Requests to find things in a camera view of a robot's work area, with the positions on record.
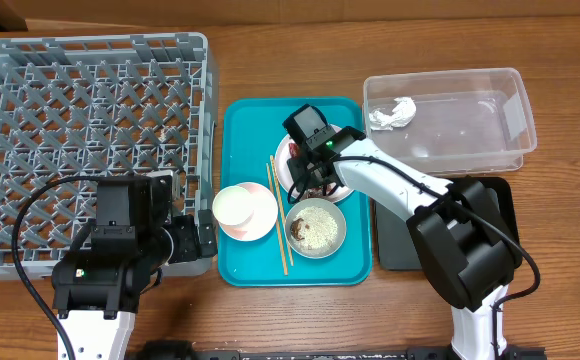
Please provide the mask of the red foil snack wrapper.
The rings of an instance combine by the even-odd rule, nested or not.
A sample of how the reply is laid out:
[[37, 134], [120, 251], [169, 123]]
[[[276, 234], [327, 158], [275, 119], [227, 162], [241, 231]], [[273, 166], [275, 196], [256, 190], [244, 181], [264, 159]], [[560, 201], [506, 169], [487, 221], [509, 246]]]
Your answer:
[[[294, 143], [293, 141], [291, 141], [289, 143], [289, 153], [290, 153], [292, 158], [298, 158], [300, 156], [300, 147], [296, 143]], [[304, 192], [304, 197], [305, 198], [314, 198], [314, 197], [324, 198], [326, 196], [333, 195], [334, 192], [338, 188], [339, 188], [339, 186], [336, 183], [330, 183], [327, 185], [322, 185], [321, 187], [310, 188]]]

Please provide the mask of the white paper cup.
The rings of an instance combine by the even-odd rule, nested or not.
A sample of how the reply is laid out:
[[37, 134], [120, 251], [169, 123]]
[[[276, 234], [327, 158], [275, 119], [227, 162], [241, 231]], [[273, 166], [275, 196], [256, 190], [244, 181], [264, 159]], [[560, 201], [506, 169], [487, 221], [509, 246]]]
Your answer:
[[241, 186], [225, 187], [216, 194], [212, 212], [220, 224], [242, 227], [254, 213], [252, 194]]

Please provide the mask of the white rice pile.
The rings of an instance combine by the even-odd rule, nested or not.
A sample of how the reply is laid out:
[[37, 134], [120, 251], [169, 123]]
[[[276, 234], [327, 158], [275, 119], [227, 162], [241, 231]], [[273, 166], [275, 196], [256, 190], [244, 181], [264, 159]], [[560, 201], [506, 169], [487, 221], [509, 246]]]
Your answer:
[[303, 251], [321, 252], [330, 248], [338, 234], [338, 224], [334, 217], [320, 207], [306, 207], [297, 217], [303, 218], [309, 225], [304, 240], [297, 241]]

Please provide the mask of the grey bowl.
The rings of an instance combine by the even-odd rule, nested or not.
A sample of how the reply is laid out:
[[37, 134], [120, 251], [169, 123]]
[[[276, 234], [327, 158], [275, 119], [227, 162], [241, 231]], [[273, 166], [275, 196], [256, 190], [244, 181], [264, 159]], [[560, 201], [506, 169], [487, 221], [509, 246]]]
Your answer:
[[[297, 218], [297, 214], [304, 208], [311, 206], [320, 207], [328, 211], [334, 217], [336, 223], [338, 224], [338, 234], [334, 241], [334, 244], [325, 251], [321, 252], [303, 251], [299, 247], [297, 241], [291, 235], [290, 226], [292, 222]], [[333, 255], [343, 245], [344, 239], [346, 237], [347, 226], [343, 213], [336, 205], [324, 199], [310, 198], [300, 201], [290, 209], [290, 211], [286, 215], [285, 231], [287, 233], [287, 238], [291, 249], [294, 250], [297, 254], [310, 259], [322, 259]]]

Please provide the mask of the brown food scrap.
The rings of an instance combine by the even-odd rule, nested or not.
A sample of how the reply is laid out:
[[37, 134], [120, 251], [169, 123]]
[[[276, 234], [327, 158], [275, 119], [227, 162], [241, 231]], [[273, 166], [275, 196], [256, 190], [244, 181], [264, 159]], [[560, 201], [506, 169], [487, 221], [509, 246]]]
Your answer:
[[300, 217], [297, 217], [290, 226], [291, 235], [296, 241], [304, 240], [309, 229], [310, 225]]

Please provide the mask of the pink shallow bowl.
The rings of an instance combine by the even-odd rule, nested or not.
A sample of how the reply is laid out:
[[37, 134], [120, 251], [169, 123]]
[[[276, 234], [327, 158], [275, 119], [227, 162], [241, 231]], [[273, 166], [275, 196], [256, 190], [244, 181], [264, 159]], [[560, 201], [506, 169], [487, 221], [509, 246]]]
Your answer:
[[276, 206], [272, 193], [265, 186], [254, 182], [243, 182], [241, 186], [252, 194], [254, 213], [242, 227], [229, 227], [219, 223], [220, 228], [231, 238], [251, 242], [263, 238], [274, 226]]

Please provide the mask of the white tissue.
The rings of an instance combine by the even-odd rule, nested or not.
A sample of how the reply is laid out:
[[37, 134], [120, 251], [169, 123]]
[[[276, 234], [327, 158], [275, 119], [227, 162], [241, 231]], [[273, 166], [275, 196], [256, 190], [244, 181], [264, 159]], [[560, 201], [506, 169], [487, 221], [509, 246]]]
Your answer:
[[371, 130], [391, 131], [407, 126], [416, 115], [416, 104], [410, 97], [397, 97], [390, 104], [379, 105], [369, 112]]

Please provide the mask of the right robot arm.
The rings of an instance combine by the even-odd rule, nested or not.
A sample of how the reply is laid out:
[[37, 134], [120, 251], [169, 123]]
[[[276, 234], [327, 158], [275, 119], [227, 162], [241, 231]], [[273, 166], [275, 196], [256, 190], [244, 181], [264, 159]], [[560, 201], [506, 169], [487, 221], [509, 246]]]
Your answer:
[[459, 359], [499, 359], [507, 343], [501, 305], [522, 254], [491, 192], [478, 180], [422, 173], [354, 127], [335, 130], [305, 104], [283, 122], [298, 145], [288, 194], [334, 183], [361, 192], [403, 220], [424, 274], [451, 306]]

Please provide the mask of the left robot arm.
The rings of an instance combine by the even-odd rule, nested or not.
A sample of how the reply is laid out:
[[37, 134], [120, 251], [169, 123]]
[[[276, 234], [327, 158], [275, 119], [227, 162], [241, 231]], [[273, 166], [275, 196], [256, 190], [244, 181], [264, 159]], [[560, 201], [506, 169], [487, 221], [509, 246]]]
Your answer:
[[212, 212], [179, 214], [173, 175], [97, 177], [95, 215], [51, 275], [61, 359], [121, 359], [165, 267], [217, 253]]

